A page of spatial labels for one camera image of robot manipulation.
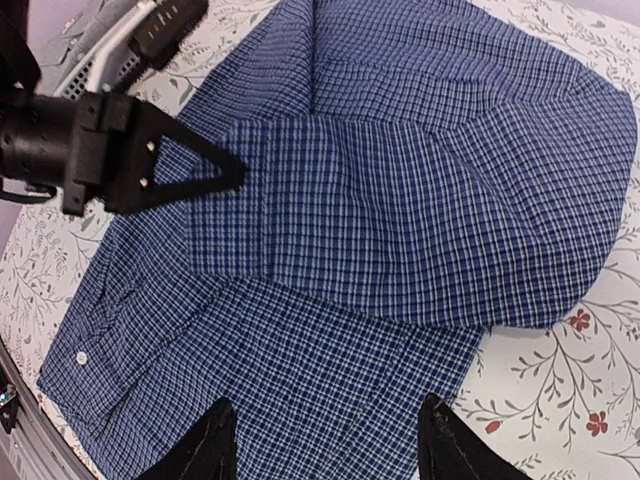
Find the blue plaid long sleeve shirt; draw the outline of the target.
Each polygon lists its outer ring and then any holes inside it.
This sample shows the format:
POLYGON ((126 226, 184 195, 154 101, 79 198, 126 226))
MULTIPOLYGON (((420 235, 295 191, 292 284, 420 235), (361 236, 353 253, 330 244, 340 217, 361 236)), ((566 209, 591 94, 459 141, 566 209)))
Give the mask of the blue plaid long sleeve shirt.
POLYGON ((407 479, 426 394, 607 259, 630 97, 465 1, 282 1, 180 115, 236 193, 115 218, 41 367, 132 479, 221 397, 242 479, 407 479))

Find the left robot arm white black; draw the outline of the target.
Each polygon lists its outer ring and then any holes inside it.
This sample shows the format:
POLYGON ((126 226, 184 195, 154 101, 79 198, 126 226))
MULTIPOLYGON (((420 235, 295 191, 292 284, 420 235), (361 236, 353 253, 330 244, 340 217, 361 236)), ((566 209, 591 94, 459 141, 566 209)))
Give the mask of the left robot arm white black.
POLYGON ((3 191, 2 200, 33 205, 60 196, 63 213, 81 217, 99 199, 105 211, 131 215, 244 185, 248 169, 240 159, 126 93, 147 70, 169 63, 208 2, 137 2, 87 55, 92 65, 77 99, 36 94, 41 70, 26 40, 28 8, 26 1, 1 4, 1 177, 26 189, 3 191), (217 175, 157 183, 165 139, 196 153, 217 175))

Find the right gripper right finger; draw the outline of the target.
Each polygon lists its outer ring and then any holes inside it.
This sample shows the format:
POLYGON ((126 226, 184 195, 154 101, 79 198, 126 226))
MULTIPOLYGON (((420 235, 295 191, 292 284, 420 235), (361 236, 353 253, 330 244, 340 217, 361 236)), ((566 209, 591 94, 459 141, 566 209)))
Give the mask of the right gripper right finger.
POLYGON ((422 480, 527 480, 497 455, 434 393, 418 413, 418 472, 422 480))

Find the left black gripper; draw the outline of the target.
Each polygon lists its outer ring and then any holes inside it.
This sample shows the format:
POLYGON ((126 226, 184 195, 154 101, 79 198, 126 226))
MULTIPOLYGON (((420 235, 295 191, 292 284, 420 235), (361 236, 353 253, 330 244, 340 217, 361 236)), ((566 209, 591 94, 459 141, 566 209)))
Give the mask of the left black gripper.
POLYGON ((74 104, 71 143, 64 168, 62 212, 82 216, 94 198, 109 213, 133 215, 170 203, 237 191, 246 165, 158 107, 121 94, 85 93, 74 104), (151 180, 157 154, 169 142, 189 150, 215 175, 158 184, 151 180))

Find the white plastic basket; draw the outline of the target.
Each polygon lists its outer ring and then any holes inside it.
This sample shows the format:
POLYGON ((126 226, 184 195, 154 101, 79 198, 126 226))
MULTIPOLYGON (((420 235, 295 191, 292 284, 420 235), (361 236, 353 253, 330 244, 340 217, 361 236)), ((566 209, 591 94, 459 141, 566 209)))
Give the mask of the white plastic basket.
POLYGON ((134 29, 156 6, 154 1, 136 1, 135 6, 100 38, 67 75, 56 83, 42 84, 41 78, 36 92, 76 100, 86 90, 98 92, 113 87, 135 62, 128 48, 134 29))

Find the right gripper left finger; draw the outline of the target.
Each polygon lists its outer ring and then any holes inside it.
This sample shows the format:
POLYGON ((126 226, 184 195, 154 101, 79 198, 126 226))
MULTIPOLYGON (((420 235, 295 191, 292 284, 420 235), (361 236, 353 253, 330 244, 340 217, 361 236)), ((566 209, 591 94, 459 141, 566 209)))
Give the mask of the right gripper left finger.
POLYGON ((237 415, 228 398, 217 400, 182 439, 138 480, 235 480, 237 415))

